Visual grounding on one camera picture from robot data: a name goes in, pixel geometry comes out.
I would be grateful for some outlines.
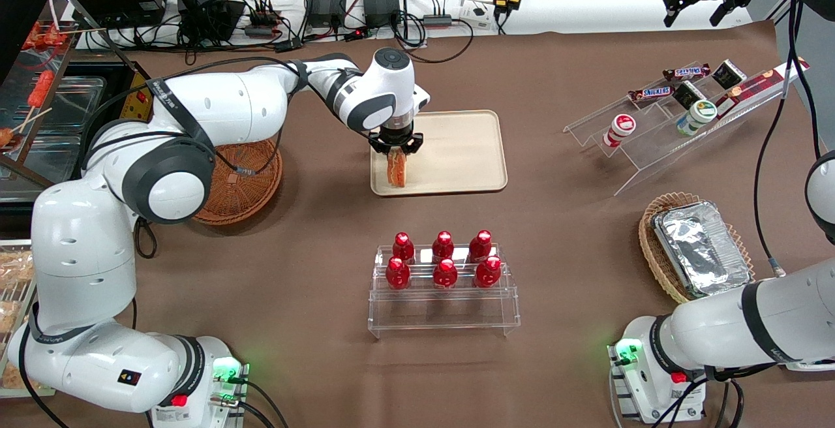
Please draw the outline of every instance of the wicker basket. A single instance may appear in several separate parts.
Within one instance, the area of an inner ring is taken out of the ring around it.
[[[656,232],[652,227],[652,217],[657,212],[684,207],[698,201],[701,201],[700,198],[690,193],[667,193],[661,195],[653,200],[649,207],[646,208],[644,217],[641,217],[641,223],[638,225],[638,238],[641,241],[641,250],[644,252],[647,264],[650,264],[650,270],[655,275],[656,281],[677,303],[686,303],[687,301],[692,301],[693,298],[689,297],[687,291],[685,291],[676,270],[670,262],[670,258],[667,256],[664,247],[661,246]],[[742,238],[734,231],[733,226],[728,223],[725,223],[725,226],[728,228],[728,232],[731,233],[731,237],[733,237],[736,246],[739,247],[739,251],[742,253],[742,257],[745,259],[748,270],[753,277],[754,268],[751,265],[751,258],[748,256],[748,251],[742,244]]]
[[[217,151],[233,166],[257,170],[269,160],[275,144],[271,140],[262,142],[222,145]],[[275,194],[281,182],[281,154],[266,169],[254,176],[242,176],[217,161],[211,178],[209,200],[194,216],[198,222],[211,226],[224,226],[247,219],[266,205]]]

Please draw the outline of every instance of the acrylic display rack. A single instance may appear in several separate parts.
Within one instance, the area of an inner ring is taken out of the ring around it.
[[[510,267],[498,244],[493,254],[502,259],[502,276],[492,288],[474,288],[475,264],[467,264],[468,244],[456,244],[453,261],[459,268],[454,288],[436,289],[432,273],[432,246],[415,246],[415,264],[409,265],[411,285],[389,288],[386,265],[391,247],[376,251],[368,298],[368,330],[380,338],[384,330],[502,329],[504,335],[519,327],[519,295]]]
[[[694,61],[685,67],[692,68],[700,65],[701,63]],[[754,74],[754,77],[762,73],[764,71]],[[692,80],[691,83],[706,96],[707,100],[714,103],[727,92],[712,76]],[[650,89],[667,84],[678,86],[682,83],[680,81],[656,80],[641,89]],[[655,103],[635,103],[628,96],[623,97],[591,115],[578,119],[578,121],[564,128],[563,132],[571,133],[581,146],[594,142],[606,157],[613,157],[615,153],[622,152],[633,164],[636,170],[635,175],[632,175],[622,187],[615,191],[615,196],[617,196],[621,191],[634,187],[634,185],[668,169],[680,157],[694,151],[694,149],[701,147],[710,140],[735,131],[741,125],[736,121],[740,121],[744,115],[775,99],[780,94],[781,91],[776,90],[749,107],[741,110],[731,110],[722,119],[713,121],[703,127],[695,136],[683,136],[677,130],[676,122],[685,115],[686,110],[672,97],[665,97]],[[635,119],[635,131],[624,139],[618,147],[611,148],[603,143],[603,134],[609,130],[612,119],[620,114],[631,115]]]

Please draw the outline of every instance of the red bottle cap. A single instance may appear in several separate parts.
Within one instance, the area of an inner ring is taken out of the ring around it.
[[[409,235],[406,232],[397,232],[397,235],[394,236],[394,243],[398,244],[399,246],[404,246],[409,243]]]
[[[171,405],[175,407],[185,407],[185,404],[188,403],[188,401],[189,396],[184,393],[178,393],[178,395],[171,397]]]
[[[478,239],[478,243],[486,245],[493,240],[493,235],[490,234],[490,231],[487,230],[479,231],[478,235],[476,236],[476,239]]]
[[[444,273],[451,273],[451,271],[455,271],[455,262],[451,261],[449,258],[445,258],[441,260],[440,264],[438,264],[438,269]]]
[[[687,382],[687,375],[681,372],[672,373],[670,374],[671,380],[673,380],[674,384],[680,384],[683,382]]]
[[[388,259],[388,270],[392,271],[400,271],[403,270],[403,260],[397,258],[396,256],[392,256]]]
[[[438,243],[442,245],[447,245],[453,241],[453,235],[451,235],[447,231],[441,231],[438,233]]]
[[[488,256],[484,261],[484,266],[490,271],[498,271],[502,267],[502,259],[495,255]]]

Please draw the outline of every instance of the chocolate bar wrapper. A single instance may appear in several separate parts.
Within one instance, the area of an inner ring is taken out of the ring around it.
[[[803,71],[806,71],[806,69],[809,68],[809,64],[803,59],[800,59],[800,63]],[[724,116],[728,115],[731,110],[741,110],[743,107],[755,104],[757,101],[766,98],[770,94],[773,94],[778,90],[782,90],[784,74],[785,63],[782,63],[782,65],[779,65],[770,71],[766,71],[757,77],[749,78],[749,80],[746,80],[736,87],[728,90],[727,94],[723,95],[722,98],[716,102],[716,109],[718,109],[716,119],[722,119]],[[795,80],[795,78],[797,78],[797,70],[796,68],[791,68],[789,80]]]

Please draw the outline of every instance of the white robotic arm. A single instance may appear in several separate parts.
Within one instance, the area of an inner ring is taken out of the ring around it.
[[[33,380],[108,409],[151,410],[157,428],[222,426],[222,395],[234,387],[218,377],[241,369],[223,342],[141,333],[113,320],[136,290],[137,218],[170,224],[196,214],[209,195],[215,146],[274,136],[299,90],[319,94],[352,130],[380,127],[381,138],[397,131],[388,136],[395,142],[412,137],[412,117],[429,96],[415,85],[408,56],[393,48],[379,50],[366,74],[331,54],[239,74],[151,80],[149,88],[152,122],[102,127],[82,178],[48,188],[35,202],[39,302],[29,327],[12,336],[9,360],[20,367],[25,344]]]

